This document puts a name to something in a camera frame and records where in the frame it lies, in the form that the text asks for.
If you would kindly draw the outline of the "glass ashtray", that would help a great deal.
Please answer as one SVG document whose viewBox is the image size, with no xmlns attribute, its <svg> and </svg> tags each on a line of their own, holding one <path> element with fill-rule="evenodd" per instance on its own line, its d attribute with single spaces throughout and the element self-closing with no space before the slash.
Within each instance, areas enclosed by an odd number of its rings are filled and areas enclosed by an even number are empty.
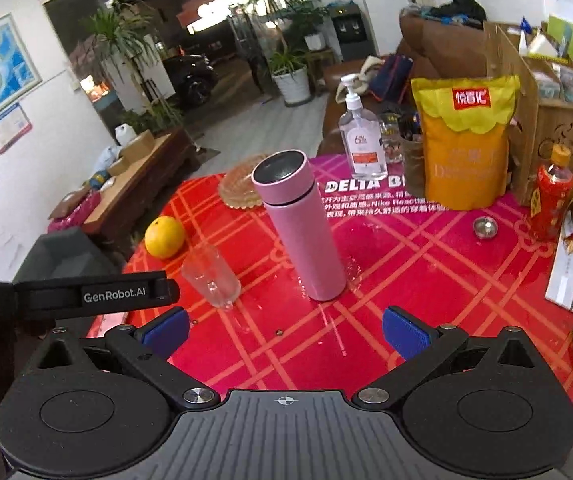
<svg viewBox="0 0 573 480">
<path fill-rule="evenodd" d="M 224 175 L 218 184 L 218 194 L 224 205 L 232 209 L 251 209 L 262 204 L 252 174 L 259 162 L 267 157 L 268 154 L 247 157 Z"/>
</svg>

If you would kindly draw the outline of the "yellow dried mango bag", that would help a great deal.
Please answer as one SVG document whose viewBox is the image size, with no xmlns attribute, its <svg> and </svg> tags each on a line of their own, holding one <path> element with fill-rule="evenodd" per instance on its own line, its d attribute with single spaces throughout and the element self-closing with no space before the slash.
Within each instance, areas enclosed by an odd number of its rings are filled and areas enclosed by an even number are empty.
<svg viewBox="0 0 573 480">
<path fill-rule="evenodd" d="M 521 81 L 411 80 L 423 133 L 425 197 L 451 210 L 487 208 L 507 188 L 513 118 Z"/>
</svg>

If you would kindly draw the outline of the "pink thermos cap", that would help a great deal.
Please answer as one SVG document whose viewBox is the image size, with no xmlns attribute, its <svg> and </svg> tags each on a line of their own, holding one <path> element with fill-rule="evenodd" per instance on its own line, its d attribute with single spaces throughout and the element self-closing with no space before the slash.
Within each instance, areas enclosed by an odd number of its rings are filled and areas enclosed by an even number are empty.
<svg viewBox="0 0 573 480">
<path fill-rule="evenodd" d="M 304 152 L 284 150 L 259 162 L 252 182 L 265 204 L 283 206 L 305 196 L 315 184 L 315 176 Z"/>
</svg>

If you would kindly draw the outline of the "hand sanitizer pump bottle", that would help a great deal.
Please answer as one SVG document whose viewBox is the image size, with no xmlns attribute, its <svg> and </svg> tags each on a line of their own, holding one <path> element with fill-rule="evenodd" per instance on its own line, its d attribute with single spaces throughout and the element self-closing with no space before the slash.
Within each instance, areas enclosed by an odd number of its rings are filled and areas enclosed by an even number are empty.
<svg viewBox="0 0 573 480">
<path fill-rule="evenodd" d="M 343 136 L 353 177 L 359 180 L 381 181 L 388 174 L 381 124 L 379 118 L 363 106 L 361 96 L 357 92 L 358 82 L 357 74 L 341 77 L 341 83 L 347 90 L 347 110 L 341 115 L 339 130 Z"/>
</svg>

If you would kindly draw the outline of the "small steel cup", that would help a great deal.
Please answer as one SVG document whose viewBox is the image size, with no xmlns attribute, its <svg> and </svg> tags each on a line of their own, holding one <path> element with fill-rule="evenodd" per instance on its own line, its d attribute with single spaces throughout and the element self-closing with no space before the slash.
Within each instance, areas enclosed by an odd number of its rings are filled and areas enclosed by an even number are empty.
<svg viewBox="0 0 573 480">
<path fill-rule="evenodd" d="M 473 231 L 479 240 L 491 240 L 498 234 L 497 221 L 491 217 L 479 217 L 473 222 Z"/>
</svg>

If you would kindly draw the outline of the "brown leather sofa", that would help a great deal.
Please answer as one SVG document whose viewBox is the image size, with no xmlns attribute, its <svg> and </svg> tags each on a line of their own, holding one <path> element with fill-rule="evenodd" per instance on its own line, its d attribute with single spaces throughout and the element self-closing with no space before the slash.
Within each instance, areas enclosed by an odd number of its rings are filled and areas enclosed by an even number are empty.
<svg viewBox="0 0 573 480">
<path fill-rule="evenodd" d="M 487 75 L 485 34 L 482 30 L 464 26 L 441 24 L 407 14 L 400 20 L 402 39 L 397 52 L 413 59 L 413 78 L 452 79 L 484 77 Z M 357 73 L 361 60 L 338 63 L 326 67 L 324 81 L 329 90 L 322 126 L 322 140 L 317 154 L 344 153 L 344 143 L 338 121 L 346 106 L 335 99 L 339 78 Z"/>
</svg>

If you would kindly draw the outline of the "yellow orange fruit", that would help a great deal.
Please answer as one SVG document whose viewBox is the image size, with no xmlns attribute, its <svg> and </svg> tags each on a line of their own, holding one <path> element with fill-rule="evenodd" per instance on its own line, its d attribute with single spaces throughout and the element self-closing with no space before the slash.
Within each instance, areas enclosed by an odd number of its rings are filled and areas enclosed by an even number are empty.
<svg viewBox="0 0 573 480">
<path fill-rule="evenodd" d="M 172 258 L 179 252 L 185 240 L 183 224 L 169 216 L 156 218 L 144 234 L 144 246 L 148 254 L 162 260 Z"/>
</svg>

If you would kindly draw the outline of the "bronze pen holder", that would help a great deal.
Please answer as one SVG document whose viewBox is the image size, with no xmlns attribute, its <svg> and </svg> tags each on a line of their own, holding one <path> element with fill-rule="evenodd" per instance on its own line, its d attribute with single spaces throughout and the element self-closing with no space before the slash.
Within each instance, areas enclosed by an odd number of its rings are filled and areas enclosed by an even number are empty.
<svg viewBox="0 0 573 480">
<path fill-rule="evenodd" d="M 405 189 L 414 197 L 425 197 L 423 136 L 419 114 L 407 112 L 398 120 L 405 170 Z"/>
</svg>

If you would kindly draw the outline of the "black parked car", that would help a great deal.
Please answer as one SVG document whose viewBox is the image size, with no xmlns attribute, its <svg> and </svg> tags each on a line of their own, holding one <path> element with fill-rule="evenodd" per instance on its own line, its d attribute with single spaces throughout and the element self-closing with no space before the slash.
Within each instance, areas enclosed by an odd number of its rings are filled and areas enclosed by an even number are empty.
<svg viewBox="0 0 573 480">
<path fill-rule="evenodd" d="M 163 66 L 175 90 L 172 99 L 181 110 L 202 106 L 212 96 L 218 76 L 205 55 L 175 55 L 166 58 Z"/>
</svg>

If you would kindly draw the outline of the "white potted plant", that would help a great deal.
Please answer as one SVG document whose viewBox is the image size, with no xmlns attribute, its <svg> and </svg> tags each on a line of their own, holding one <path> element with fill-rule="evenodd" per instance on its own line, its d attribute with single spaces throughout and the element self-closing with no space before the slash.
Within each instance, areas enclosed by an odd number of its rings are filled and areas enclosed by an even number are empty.
<svg viewBox="0 0 573 480">
<path fill-rule="evenodd" d="M 303 52 L 289 49 L 276 51 L 271 54 L 268 67 L 287 107 L 311 101 L 308 66 Z"/>
</svg>

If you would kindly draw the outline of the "clear glass mug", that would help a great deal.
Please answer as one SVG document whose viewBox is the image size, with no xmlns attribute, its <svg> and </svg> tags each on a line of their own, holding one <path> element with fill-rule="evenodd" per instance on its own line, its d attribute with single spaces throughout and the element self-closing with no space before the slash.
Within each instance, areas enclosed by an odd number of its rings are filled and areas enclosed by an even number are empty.
<svg viewBox="0 0 573 480">
<path fill-rule="evenodd" d="M 240 296 L 240 280 L 213 245 L 201 244 L 190 249 L 181 274 L 215 308 L 230 309 Z"/>
</svg>

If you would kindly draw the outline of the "dark grey sofa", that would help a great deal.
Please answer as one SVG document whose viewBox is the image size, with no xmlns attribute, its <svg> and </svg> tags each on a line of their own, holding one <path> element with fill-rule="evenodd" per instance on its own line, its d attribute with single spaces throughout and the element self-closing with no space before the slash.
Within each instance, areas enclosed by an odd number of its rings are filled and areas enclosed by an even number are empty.
<svg viewBox="0 0 573 480">
<path fill-rule="evenodd" d="M 41 235 L 13 283 L 118 274 L 115 264 L 79 228 Z"/>
</svg>

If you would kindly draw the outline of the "red drink bottle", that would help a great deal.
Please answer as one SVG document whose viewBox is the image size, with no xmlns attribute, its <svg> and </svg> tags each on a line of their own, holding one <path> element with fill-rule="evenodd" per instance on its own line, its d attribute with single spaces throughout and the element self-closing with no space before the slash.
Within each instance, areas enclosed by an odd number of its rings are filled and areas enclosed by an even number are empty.
<svg viewBox="0 0 573 480">
<path fill-rule="evenodd" d="M 550 160 L 537 171 L 536 184 L 530 200 L 529 221 L 536 240 L 549 242 L 559 236 L 564 214 L 573 190 L 571 149 L 556 143 Z"/>
</svg>

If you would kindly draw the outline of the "black water dispenser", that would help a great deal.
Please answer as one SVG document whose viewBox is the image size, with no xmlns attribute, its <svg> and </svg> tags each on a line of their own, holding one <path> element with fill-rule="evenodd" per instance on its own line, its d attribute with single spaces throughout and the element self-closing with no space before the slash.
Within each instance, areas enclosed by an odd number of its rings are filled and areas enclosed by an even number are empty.
<svg viewBox="0 0 573 480">
<path fill-rule="evenodd" d="M 350 1 L 329 6 L 329 17 L 345 62 L 375 55 L 375 45 L 367 21 L 357 3 Z"/>
</svg>

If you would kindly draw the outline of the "tall palm plant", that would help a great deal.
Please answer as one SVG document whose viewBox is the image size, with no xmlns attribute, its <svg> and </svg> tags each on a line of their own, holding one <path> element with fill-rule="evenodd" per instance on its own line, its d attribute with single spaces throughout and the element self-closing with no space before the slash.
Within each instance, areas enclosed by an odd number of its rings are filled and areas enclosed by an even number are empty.
<svg viewBox="0 0 573 480">
<path fill-rule="evenodd" d="M 176 90 L 157 48 L 150 10 L 141 2 L 113 0 L 85 19 L 89 37 L 78 66 L 108 86 L 110 102 L 99 105 L 111 129 L 121 124 L 154 133 L 179 126 L 182 115 L 172 104 Z"/>
</svg>

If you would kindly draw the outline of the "wooden desk organizer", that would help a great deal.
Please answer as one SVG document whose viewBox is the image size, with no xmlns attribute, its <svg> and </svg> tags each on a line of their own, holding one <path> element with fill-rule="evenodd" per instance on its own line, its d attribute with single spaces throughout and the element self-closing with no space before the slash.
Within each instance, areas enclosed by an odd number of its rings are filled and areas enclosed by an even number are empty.
<svg viewBox="0 0 573 480">
<path fill-rule="evenodd" d="M 516 75 L 521 88 L 509 128 L 511 191 L 518 203 L 529 204 L 538 168 L 550 159 L 552 148 L 563 144 L 571 151 L 573 170 L 573 103 L 563 91 L 545 92 L 543 85 L 561 81 L 546 58 L 531 58 L 518 52 L 519 37 L 510 26 L 484 24 L 487 74 L 492 77 Z"/>
</svg>

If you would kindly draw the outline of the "small glass jar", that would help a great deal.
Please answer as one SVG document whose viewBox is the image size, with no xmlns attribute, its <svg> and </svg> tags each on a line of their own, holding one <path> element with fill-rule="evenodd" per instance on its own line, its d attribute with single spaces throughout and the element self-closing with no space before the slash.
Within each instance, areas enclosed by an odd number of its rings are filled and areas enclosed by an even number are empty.
<svg viewBox="0 0 573 480">
<path fill-rule="evenodd" d="M 401 148 L 401 135 L 398 125 L 398 115 L 395 113 L 383 113 L 379 115 L 382 130 L 382 145 L 386 161 L 389 164 L 402 162 L 403 153 Z"/>
</svg>

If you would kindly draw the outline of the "red patterned tablecloth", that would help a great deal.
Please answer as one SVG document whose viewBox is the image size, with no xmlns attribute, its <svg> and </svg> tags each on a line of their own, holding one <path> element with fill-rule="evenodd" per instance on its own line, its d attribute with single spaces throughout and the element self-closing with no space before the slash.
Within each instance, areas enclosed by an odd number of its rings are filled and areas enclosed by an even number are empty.
<svg viewBox="0 0 573 480">
<path fill-rule="evenodd" d="M 573 400 L 573 314 L 544 296 L 555 248 L 530 237 L 513 196 L 486 209 L 499 230 L 481 240 L 475 212 L 416 200 L 399 169 L 355 183 L 336 155 L 317 158 L 315 175 L 347 275 L 344 292 L 326 304 L 307 296 L 262 208 L 224 205 L 216 176 L 172 195 L 164 214 L 180 220 L 188 246 L 216 247 L 241 284 L 234 306 L 219 310 L 180 282 L 192 328 L 172 356 L 176 367 L 219 392 L 353 393 L 400 363 L 382 330 L 384 310 L 399 306 L 475 336 L 521 327 Z"/>
</svg>

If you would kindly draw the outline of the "pink thermos bottle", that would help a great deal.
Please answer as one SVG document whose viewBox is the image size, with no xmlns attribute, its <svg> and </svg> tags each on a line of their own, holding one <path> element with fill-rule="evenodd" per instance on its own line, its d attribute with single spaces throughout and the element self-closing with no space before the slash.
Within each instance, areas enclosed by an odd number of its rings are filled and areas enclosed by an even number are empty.
<svg viewBox="0 0 573 480">
<path fill-rule="evenodd" d="M 297 202 L 271 206 L 262 202 L 307 295 L 326 302 L 347 285 L 344 264 L 334 242 L 317 180 Z"/>
</svg>

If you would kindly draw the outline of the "framed wall notice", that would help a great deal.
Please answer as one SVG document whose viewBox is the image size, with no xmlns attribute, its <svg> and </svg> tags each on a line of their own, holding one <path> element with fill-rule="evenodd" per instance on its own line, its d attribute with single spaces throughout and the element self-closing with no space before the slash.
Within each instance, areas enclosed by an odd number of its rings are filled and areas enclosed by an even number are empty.
<svg viewBox="0 0 573 480">
<path fill-rule="evenodd" d="M 15 103 L 2 112 L 0 114 L 0 155 L 30 130 L 32 130 L 32 123 L 20 103 Z"/>
</svg>

